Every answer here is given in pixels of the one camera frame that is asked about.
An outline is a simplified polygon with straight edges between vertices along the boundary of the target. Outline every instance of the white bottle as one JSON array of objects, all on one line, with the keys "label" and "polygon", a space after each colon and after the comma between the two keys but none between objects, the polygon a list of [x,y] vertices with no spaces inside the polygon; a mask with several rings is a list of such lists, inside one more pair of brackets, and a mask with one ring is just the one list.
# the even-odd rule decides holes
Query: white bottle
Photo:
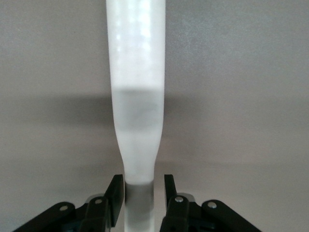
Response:
[{"label": "white bottle", "polygon": [[165,0],[106,0],[112,106],[125,169],[126,232],[154,231],[163,126]]}]

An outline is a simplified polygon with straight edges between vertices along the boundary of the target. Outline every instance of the frosted bottle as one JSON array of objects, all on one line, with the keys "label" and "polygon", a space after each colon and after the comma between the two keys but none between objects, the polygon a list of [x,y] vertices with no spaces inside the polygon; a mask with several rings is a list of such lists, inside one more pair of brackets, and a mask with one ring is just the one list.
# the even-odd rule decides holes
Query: frosted bottle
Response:
[{"label": "frosted bottle", "polygon": [[165,0],[106,0],[112,107],[125,169],[126,232],[154,231],[163,126]]}]

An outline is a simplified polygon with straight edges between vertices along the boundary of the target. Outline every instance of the white wall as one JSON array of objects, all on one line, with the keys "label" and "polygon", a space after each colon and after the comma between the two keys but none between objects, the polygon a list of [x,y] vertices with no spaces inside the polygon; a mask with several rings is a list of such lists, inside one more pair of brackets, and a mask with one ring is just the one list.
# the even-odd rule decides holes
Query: white wall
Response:
[{"label": "white wall", "polygon": [[[0,231],[104,192],[113,130],[105,1],[0,0]],[[262,231],[309,228],[309,1],[167,0],[155,174]],[[122,216],[114,231],[122,231]]]}]

